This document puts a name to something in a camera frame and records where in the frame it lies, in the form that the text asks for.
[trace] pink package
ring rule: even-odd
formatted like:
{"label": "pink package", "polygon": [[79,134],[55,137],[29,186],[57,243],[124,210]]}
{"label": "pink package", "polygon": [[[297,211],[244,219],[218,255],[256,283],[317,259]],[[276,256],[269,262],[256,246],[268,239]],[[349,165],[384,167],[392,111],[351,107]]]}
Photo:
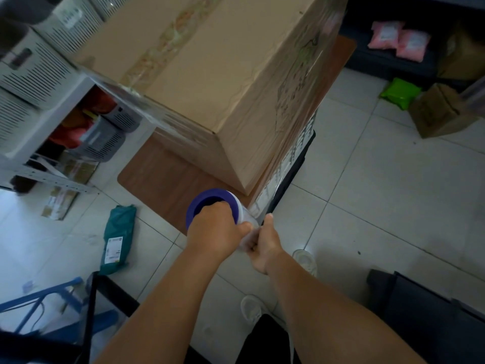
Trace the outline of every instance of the pink package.
{"label": "pink package", "polygon": [[419,30],[401,30],[396,56],[422,62],[431,36]]}
{"label": "pink package", "polygon": [[373,22],[374,35],[367,47],[379,50],[398,48],[399,33],[403,27],[403,22]]}

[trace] wooden board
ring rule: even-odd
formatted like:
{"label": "wooden board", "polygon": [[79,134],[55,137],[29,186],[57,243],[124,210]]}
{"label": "wooden board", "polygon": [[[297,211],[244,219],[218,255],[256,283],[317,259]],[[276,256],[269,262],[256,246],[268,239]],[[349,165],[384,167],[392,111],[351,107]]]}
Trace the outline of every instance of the wooden board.
{"label": "wooden board", "polygon": [[298,117],[286,140],[278,149],[264,174],[250,195],[244,195],[222,181],[191,165],[168,151],[152,134],[118,176],[118,183],[135,195],[155,213],[186,233],[185,213],[194,197],[211,188],[227,189],[248,207],[263,190],[283,157],[294,144],[310,116],[318,108],[333,82],[342,71],[356,47],[354,40],[338,36],[325,71],[322,73],[317,94]]}

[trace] small cardboard box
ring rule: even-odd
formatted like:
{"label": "small cardboard box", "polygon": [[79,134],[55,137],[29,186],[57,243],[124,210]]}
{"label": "small cardboard box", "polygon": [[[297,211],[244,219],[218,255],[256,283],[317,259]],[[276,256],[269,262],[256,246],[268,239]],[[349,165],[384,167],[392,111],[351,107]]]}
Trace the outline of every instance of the small cardboard box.
{"label": "small cardboard box", "polygon": [[422,138],[461,131],[478,120],[458,93],[444,84],[435,84],[409,107]]}
{"label": "small cardboard box", "polygon": [[173,153],[250,194],[313,97],[347,0],[128,0],[75,57]]}
{"label": "small cardboard box", "polygon": [[446,43],[445,56],[438,64],[438,77],[476,80],[485,75],[485,45],[457,26]]}

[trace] white sneaker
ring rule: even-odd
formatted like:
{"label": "white sneaker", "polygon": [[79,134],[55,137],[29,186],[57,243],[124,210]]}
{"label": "white sneaker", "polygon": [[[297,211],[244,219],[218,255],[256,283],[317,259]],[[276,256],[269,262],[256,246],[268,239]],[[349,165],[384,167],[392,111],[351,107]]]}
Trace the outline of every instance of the white sneaker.
{"label": "white sneaker", "polygon": [[266,305],[254,295],[246,295],[241,300],[241,312],[246,322],[252,326],[258,323],[263,314],[270,314]]}
{"label": "white sneaker", "polygon": [[299,249],[294,251],[293,259],[296,260],[296,262],[310,275],[317,277],[317,262],[315,261],[315,258],[313,258],[313,255],[303,249]]}

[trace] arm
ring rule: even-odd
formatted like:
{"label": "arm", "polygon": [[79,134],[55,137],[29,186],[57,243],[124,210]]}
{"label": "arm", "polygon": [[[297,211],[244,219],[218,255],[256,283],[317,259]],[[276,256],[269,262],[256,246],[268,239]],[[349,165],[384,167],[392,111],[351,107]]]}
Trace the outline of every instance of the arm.
{"label": "arm", "polygon": [[302,363],[424,363],[382,320],[307,273],[264,219],[253,266],[270,276]]}
{"label": "arm", "polygon": [[188,230],[185,250],[96,364],[182,363],[210,280],[251,229],[250,223],[234,224],[226,202],[204,207]]}

